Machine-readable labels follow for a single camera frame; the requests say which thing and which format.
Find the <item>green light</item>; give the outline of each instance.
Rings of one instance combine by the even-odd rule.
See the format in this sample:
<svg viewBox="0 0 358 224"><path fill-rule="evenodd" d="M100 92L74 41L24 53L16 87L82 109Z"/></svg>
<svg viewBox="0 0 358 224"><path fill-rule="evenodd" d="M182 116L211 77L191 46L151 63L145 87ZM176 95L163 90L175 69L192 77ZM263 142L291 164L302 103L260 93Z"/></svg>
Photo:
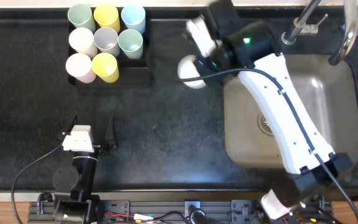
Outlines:
<svg viewBox="0 0 358 224"><path fill-rule="evenodd" d="M249 44L249 42L251 42L251 38L246 37L242 41L244 41L245 44Z"/></svg>

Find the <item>cup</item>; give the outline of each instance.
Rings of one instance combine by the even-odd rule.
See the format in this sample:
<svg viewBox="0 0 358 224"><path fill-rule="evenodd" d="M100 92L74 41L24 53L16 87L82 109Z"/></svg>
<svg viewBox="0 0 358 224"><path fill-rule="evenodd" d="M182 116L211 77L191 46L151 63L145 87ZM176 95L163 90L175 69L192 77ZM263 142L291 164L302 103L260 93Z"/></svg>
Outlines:
<svg viewBox="0 0 358 224"><path fill-rule="evenodd" d="M83 53L93 58L98 54L98 49L93 43L92 32L84 27L77 28L68 37L68 43L78 53Z"/></svg>
<svg viewBox="0 0 358 224"><path fill-rule="evenodd" d="M110 27L119 32L118 10L113 4L102 4L94 10L94 19L100 27Z"/></svg>
<svg viewBox="0 0 358 224"><path fill-rule="evenodd" d="M110 27L98 29L93 36L93 42L98 49L117 57L119 55L118 34Z"/></svg>
<svg viewBox="0 0 358 224"><path fill-rule="evenodd" d="M109 53L100 53L92 60L92 70L105 82L112 83L119 77L117 60Z"/></svg>
<svg viewBox="0 0 358 224"><path fill-rule="evenodd" d="M92 10L86 4L72 6L67 12L67 18L77 28L85 27L92 32L96 30Z"/></svg>
<svg viewBox="0 0 358 224"><path fill-rule="evenodd" d="M142 6L125 6L121 18L128 29L134 29L141 34L146 30L146 12Z"/></svg>
<svg viewBox="0 0 358 224"><path fill-rule="evenodd" d="M121 32L118 45L129 59L139 59L143 54L143 37L140 32L128 29Z"/></svg>
<svg viewBox="0 0 358 224"><path fill-rule="evenodd" d="M82 53L73 54L67 59L66 71L83 83L91 83L96 78L91 59Z"/></svg>

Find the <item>stainless steel sink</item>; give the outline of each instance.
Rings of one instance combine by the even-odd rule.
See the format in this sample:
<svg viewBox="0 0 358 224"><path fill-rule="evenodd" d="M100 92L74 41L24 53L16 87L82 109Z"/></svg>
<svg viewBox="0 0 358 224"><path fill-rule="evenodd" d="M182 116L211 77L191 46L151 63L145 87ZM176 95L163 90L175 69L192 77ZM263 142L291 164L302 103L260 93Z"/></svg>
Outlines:
<svg viewBox="0 0 358 224"><path fill-rule="evenodd" d="M328 55L286 55L288 71L306 110L334 150L358 162L358 105L353 72ZM275 138L248 90L233 78L224 86L226 151L240 166L283 167Z"/></svg>

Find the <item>metal faucet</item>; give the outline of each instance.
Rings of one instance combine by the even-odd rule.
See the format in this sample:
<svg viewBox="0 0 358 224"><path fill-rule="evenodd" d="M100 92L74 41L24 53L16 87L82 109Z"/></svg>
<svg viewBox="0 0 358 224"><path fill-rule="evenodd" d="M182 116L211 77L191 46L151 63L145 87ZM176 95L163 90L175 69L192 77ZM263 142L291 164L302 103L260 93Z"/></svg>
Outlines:
<svg viewBox="0 0 358 224"><path fill-rule="evenodd" d="M318 26L327 18L327 14L316 25L306 24L311 13L316 9L321 0L311 0L305 7L301 15L294 19L288 32L284 32L281 39L284 44L291 45L296 41L298 35L315 35L318 32ZM331 65L337 65L350 52L357 36L358 15L357 1L343 0L345 11L345 34L340 48L335 54L330 56L328 62Z"/></svg>

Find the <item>sink drain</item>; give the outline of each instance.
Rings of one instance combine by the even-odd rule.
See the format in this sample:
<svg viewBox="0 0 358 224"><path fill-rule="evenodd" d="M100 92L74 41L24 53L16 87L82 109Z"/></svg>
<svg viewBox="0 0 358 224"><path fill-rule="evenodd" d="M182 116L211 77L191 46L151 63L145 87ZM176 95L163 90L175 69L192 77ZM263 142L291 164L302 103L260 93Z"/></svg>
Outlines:
<svg viewBox="0 0 358 224"><path fill-rule="evenodd" d="M258 116L258 125L260 130L262 130L265 134L269 135L269 136L273 136L273 132L270 129L270 126L265 118L265 116L261 113Z"/></svg>

